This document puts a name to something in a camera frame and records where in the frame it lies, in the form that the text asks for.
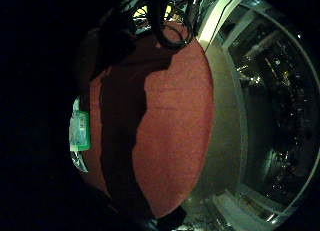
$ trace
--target green object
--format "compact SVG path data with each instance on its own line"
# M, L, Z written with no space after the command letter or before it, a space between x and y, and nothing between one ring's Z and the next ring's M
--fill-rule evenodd
M86 151L91 148L90 116L79 110L79 98L73 104L73 113L69 126L70 151Z

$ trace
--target dark background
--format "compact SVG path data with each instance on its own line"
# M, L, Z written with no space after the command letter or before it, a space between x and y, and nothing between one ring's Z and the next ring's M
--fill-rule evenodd
M267 0L320 53L319 0ZM134 230L71 164L77 44L117 0L0 0L0 230ZM319 182L281 230L318 230Z

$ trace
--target floor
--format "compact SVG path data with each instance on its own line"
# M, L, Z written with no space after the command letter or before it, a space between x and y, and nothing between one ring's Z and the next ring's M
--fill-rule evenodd
M240 121L230 69L218 41L208 49L207 57L214 79L215 123L204 170L183 208L188 213L186 223L215 230L214 226L226 224L221 224L212 197L226 189L234 193L239 179Z

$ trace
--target red tablecloth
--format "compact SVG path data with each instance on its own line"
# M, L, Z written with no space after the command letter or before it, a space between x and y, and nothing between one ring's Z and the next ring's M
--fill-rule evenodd
M196 40L178 52L161 48L153 35L136 46L91 82L93 146L84 152L90 172L83 177L124 210L162 217L188 197L201 174L213 80Z

